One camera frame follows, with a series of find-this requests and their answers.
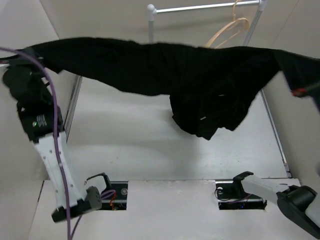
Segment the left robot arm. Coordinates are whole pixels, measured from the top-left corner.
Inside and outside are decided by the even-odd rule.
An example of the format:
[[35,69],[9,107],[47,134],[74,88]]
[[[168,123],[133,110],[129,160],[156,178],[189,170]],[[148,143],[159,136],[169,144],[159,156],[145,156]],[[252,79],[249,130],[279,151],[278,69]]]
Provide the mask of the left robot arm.
[[68,165],[70,156],[64,121],[43,58],[30,47],[12,50],[12,53],[14,56],[0,60],[6,66],[2,82],[17,101],[22,128],[53,184],[56,208],[51,214],[52,220],[55,223],[69,221],[100,210],[103,200],[112,195],[112,186],[106,182],[85,186],[75,180],[76,175]]

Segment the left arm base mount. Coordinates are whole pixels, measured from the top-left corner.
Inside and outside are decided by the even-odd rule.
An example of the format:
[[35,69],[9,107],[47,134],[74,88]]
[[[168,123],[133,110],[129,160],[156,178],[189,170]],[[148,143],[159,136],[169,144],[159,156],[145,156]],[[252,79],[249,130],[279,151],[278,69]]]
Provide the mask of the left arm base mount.
[[128,181],[112,181],[111,188],[115,193],[102,198],[102,211],[125,211],[127,209]]

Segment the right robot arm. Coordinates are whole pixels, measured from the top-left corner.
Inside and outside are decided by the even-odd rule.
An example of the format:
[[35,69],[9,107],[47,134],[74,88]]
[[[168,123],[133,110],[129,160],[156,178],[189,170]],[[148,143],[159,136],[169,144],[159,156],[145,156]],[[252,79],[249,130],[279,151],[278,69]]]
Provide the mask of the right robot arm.
[[247,194],[276,204],[291,222],[320,238],[320,194],[309,186],[286,186],[246,171],[233,178],[232,192],[238,198]]

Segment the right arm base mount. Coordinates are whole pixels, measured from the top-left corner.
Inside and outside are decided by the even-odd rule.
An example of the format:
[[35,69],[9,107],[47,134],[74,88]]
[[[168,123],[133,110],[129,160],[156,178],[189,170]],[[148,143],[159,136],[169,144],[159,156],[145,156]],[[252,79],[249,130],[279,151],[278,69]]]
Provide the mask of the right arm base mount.
[[215,182],[214,196],[219,210],[265,210],[267,201],[249,193],[239,193],[232,180]]

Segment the black trousers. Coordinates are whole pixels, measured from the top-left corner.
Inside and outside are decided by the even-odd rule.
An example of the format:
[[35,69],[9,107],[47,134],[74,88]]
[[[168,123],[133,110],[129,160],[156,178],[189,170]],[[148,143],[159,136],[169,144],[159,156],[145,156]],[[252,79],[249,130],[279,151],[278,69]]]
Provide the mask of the black trousers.
[[76,37],[32,46],[44,65],[97,80],[121,92],[169,97],[174,122],[210,140],[235,130],[258,94],[282,72],[294,91],[320,80],[320,61],[280,49],[221,49],[175,43]]

